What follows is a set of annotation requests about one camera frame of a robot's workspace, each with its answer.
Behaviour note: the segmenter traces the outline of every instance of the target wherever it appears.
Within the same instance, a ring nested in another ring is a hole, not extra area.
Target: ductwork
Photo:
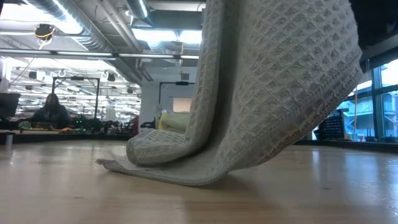
[[[146,0],[126,0],[127,6],[135,19],[145,19],[150,13]]]
[[[72,0],[24,0],[42,12],[53,16],[60,30],[67,34],[81,34],[84,37],[74,37],[73,40],[84,46],[89,51],[96,52],[115,52],[115,48],[91,22],[91,20],[81,11]],[[136,72],[134,67],[130,67],[120,58],[116,61],[107,61],[116,69],[124,74],[124,78],[129,82],[140,84],[142,77]]]

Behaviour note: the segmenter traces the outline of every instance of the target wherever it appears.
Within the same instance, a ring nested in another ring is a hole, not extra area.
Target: desk
[[[0,146],[0,223],[395,223],[398,156],[290,146],[194,188],[108,172],[126,142]]]

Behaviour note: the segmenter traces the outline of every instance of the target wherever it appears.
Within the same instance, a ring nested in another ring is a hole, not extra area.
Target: white wall
[[[159,104],[159,82],[146,82],[142,86],[141,111],[139,114],[139,125],[151,122],[155,117],[155,106]],[[175,84],[163,84],[160,104],[163,110],[173,110],[173,98],[191,98],[194,85],[177,86]]]

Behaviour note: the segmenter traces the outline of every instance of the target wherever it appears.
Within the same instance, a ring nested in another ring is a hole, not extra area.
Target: window
[[[384,136],[398,137],[398,91],[383,94],[382,100]]]
[[[190,112],[192,98],[173,98],[173,112]]]
[[[351,135],[351,139],[362,141],[365,137],[374,136],[373,101],[371,97],[357,100],[355,113],[355,100],[342,102],[339,110],[344,113],[345,133]],[[354,138],[354,118],[356,114],[356,134]]]
[[[382,87],[398,85],[398,59],[380,67]]]

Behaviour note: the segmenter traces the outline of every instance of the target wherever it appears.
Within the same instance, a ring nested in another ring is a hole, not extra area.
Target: large glass window
[[[355,100],[344,101],[337,109],[343,110],[345,133],[349,134],[351,139],[362,141],[368,136],[374,136],[373,101],[371,97],[358,99],[356,112]],[[354,136],[355,115],[356,134]]]
[[[398,137],[398,91],[383,94],[383,125],[385,137]]]
[[[398,59],[380,67],[382,87],[398,85]]]

